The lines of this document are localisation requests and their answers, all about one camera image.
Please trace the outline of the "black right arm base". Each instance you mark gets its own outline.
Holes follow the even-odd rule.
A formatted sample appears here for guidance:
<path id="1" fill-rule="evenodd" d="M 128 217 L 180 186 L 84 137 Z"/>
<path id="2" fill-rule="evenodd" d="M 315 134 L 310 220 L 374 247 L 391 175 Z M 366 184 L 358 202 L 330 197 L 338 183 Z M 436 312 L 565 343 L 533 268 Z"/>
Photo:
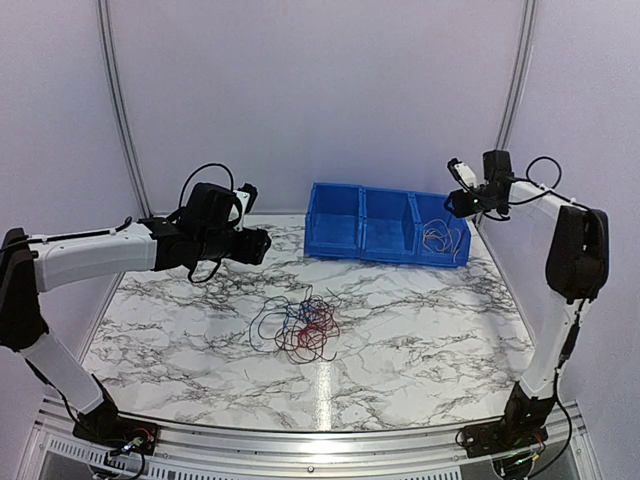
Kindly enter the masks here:
<path id="1" fill-rule="evenodd" d="M 456 443 L 465 449 L 469 458 L 476 458 L 546 441 L 545 424 L 554 405 L 554 396 L 528 397 L 516 384 L 498 420 L 462 427 L 456 435 Z"/>

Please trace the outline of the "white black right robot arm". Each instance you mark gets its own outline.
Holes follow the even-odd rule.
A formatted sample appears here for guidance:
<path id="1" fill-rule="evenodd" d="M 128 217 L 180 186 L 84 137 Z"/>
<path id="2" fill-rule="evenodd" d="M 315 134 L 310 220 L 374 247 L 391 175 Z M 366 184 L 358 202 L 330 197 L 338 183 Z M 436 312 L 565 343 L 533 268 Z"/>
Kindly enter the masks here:
<path id="1" fill-rule="evenodd" d="M 444 207 L 457 218 L 475 214 L 497 215 L 497 222 L 511 219 L 512 209 L 537 221 L 552 220 L 552 234 L 545 263 L 545 278 L 554 299 L 550 317 L 529 366 L 514 387 L 508 411 L 495 430 L 506 448 L 515 448 L 534 431 L 534 408 L 551 409 L 557 401 L 558 380 L 570 358 L 580 331 L 582 316 L 597 299 L 609 276 L 609 218 L 531 179 L 518 177 L 505 150 L 483 154 L 484 180 L 464 162 L 453 158 L 447 169 L 460 186 L 449 194 Z"/>

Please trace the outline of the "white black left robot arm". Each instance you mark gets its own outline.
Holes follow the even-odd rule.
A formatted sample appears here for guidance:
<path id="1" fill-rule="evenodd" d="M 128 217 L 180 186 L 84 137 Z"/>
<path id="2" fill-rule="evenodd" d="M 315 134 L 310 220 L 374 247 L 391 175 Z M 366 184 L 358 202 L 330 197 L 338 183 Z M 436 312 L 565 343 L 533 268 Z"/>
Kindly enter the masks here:
<path id="1" fill-rule="evenodd" d="M 128 220 L 110 229 L 29 236 L 10 230 L 1 246 L 1 344 L 18 353 L 83 416 L 106 445 L 125 438 L 126 423 L 101 384 L 56 338 L 44 320 L 39 296 L 55 288 L 125 272 L 184 267 L 229 259 L 259 265 L 271 239 L 250 229 L 244 217 L 257 199 L 246 183 L 234 190 L 196 184 L 187 203 L 169 217 Z"/>

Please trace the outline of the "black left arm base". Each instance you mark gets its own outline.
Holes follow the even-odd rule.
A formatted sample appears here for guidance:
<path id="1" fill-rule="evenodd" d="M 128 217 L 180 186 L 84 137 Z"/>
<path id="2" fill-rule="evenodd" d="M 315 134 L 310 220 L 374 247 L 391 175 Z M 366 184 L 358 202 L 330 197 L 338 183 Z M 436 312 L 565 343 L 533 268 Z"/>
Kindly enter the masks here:
<path id="1" fill-rule="evenodd" d="M 88 413 L 79 411 L 74 423 L 75 437 L 109 447 L 120 454 L 152 455 L 159 434 L 156 423 L 123 416 L 107 394 L 95 409 Z"/>

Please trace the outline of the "blue plastic bin right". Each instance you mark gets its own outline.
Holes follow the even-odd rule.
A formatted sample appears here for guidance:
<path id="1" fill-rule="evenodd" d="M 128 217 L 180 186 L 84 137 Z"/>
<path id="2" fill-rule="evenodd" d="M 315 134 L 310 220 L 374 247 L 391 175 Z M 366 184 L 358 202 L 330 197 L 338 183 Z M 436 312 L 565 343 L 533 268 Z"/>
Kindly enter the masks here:
<path id="1" fill-rule="evenodd" d="M 458 268 L 469 260 L 471 231 L 464 219 L 456 218 L 445 209 L 446 199 L 443 195 L 413 194 L 417 264 Z"/>

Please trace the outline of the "blue plastic bin left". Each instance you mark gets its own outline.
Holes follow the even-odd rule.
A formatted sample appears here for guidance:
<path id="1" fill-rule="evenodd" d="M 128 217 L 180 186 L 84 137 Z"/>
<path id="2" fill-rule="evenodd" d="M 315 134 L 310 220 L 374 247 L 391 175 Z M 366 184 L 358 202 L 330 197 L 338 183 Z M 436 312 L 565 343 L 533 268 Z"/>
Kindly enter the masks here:
<path id="1" fill-rule="evenodd" d="M 305 217 L 304 254 L 357 259 L 362 245 L 362 187 L 315 183 Z"/>

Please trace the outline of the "aluminium frame post left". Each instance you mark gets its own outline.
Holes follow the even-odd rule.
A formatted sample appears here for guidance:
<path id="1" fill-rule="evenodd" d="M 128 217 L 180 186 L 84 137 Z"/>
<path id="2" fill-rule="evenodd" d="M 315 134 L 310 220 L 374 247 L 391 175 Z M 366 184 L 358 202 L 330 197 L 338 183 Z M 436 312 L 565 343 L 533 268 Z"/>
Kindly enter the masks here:
<path id="1" fill-rule="evenodd" d="M 143 217 L 153 215 L 131 129 L 116 52 L 110 2 L 97 0 L 98 30 L 110 101 L 134 198 Z"/>

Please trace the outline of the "aluminium front rail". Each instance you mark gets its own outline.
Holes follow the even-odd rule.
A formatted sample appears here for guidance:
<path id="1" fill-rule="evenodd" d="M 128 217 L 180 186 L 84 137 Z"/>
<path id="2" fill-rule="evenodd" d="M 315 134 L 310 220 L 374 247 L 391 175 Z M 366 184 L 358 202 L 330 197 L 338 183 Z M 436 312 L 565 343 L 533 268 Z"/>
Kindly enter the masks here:
<path id="1" fill-rule="evenodd" d="M 536 479 L 600 479 L 576 404 L 554 411 L 548 438 L 514 452 L 471 458 L 456 424 L 368 432 L 284 432 L 154 419 L 152 454 L 107 460 L 107 448 L 73 437 L 61 400 L 42 401 L 19 479 L 89 479 L 96 473 L 146 479 L 496 479 L 518 457 L 540 457 Z"/>

